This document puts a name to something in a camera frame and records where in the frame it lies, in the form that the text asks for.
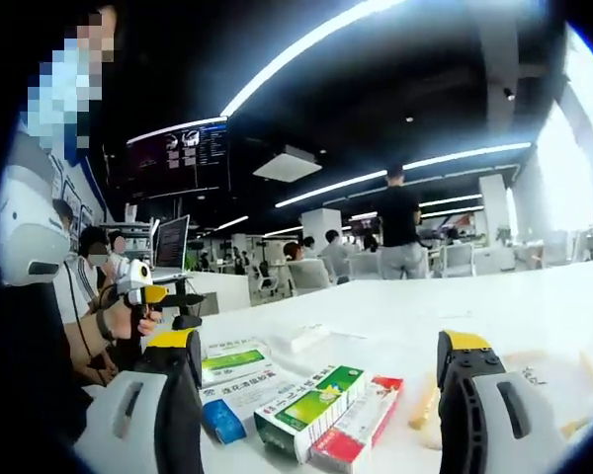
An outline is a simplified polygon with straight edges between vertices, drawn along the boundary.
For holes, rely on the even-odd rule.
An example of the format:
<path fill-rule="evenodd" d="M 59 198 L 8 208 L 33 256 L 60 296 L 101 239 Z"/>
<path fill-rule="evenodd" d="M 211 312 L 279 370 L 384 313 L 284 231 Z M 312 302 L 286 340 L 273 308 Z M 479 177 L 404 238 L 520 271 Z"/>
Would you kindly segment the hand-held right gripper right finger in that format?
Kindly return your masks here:
<path fill-rule="evenodd" d="M 526 377 L 508 371 L 482 337 L 439 333 L 442 473 L 550 473 L 561 432 L 550 403 Z"/>

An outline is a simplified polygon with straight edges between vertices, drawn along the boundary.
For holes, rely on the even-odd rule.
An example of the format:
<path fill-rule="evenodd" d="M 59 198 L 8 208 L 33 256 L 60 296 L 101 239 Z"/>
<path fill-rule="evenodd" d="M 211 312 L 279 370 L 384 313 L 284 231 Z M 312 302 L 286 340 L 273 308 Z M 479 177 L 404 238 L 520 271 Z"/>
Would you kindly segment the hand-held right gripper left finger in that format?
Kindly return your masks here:
<path fill-rule="evenodd" d="M 95 473 L 202 473 L 201 387 L 199 332 L 155 336 L 95 397 L 76 453 Z"/>

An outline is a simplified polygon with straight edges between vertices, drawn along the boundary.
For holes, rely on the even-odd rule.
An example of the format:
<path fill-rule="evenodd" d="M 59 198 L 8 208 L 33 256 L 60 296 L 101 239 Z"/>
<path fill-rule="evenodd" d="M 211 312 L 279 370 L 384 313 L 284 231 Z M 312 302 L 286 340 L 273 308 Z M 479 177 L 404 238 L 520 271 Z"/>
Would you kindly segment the person's left hand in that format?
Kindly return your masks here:
<path fill-rule="evenodd" d="M 149 336 L 163 316 L 148 305 L 128 307 L 121 300 L 104 310 L 104 320 L 114 339 L 128 340 L 133 334 Z"/>

